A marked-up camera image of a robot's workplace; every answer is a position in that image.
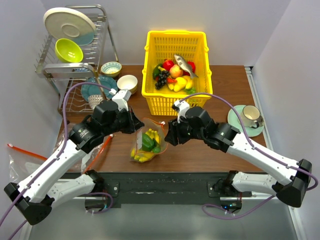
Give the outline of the green toy bell pepper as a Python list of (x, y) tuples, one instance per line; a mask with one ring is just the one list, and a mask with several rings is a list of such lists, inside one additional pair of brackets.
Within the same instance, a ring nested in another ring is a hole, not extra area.
[(142, 150), (144, 152), (151, 152), (156, 147), (156, 142), (150, 138), (146, 133), (142, 134)]

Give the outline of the clear zip top bag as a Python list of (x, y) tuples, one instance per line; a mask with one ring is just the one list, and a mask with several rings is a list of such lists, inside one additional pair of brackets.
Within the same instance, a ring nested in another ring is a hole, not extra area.
[(135, 133), (135, 139), (130, 150), (130, 160), (138, 163), (151, 161), (163, 154), (168, 147), (165, 142), (165, 122), (143, 118), (144, 126)]

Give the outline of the yellow toy banana bunch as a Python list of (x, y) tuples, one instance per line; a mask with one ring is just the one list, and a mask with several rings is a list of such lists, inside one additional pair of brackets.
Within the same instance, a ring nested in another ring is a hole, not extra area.
[(156, 130), (149, 128), (146, 131), (140, 131), (136, 136), (135, 146), (132, 147), (130, 152), (130, 157), (133, 161), (144, 163), (150, 161), (153, 157), (157, 154), (153, 153), (152, 151), (147, 152), (142, 150), (142, 134), (146, 133), (150, 138), (152, 138), (156, 146), (160, 146), (160, 135)]

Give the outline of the green toy cucumber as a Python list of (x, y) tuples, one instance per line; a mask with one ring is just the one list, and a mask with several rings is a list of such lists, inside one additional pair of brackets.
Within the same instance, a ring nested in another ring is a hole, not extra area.
[(161, 147), (160, 146), (155, 146), (153, 149), (152, 149), (152, 152), (154, 154), (159, 154), (161, 152)]

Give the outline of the single yellow toy banana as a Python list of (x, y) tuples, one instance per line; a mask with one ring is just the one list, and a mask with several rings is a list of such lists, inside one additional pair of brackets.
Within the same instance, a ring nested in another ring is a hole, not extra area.
[(183, 78), (186, 80), (185, 89), (190, 90), (193, 87), (193, 80), (189, 75), (184, 75)]

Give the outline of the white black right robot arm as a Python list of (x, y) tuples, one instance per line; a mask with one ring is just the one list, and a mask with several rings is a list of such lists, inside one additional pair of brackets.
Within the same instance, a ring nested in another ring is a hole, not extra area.
[(246, 160), (264, 174), (230, 171), (216, 186), (227, 196), (257, 192), (277, 197), (284, 204), (299, 208), (311, 181), (312, 163), (284, 157), (254, 141), (228, 123), (216, 123), (203, 108), (182, 102), (172, 107), (177, 118), (169, 121), (165, 141), (173, 146), (191, 139), (201, 140), (214, 150)]

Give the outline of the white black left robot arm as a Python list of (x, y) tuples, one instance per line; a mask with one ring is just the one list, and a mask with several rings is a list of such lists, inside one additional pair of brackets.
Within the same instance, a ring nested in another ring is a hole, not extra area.
[(40, 223), (53, 208), (74, 197), (99, 196), (105, 184), (95, 170), (88, 170), (60, 186), (55, 183), (106, 136), (117, 132), (133, 134), (143, 126), (131, 107), (120, 107), (114, 101), (104, 100), (91, 115), (73, 126), (63, 143), (38, 169), (19, 183), (10, 182), (4, 192), (30, 225)]

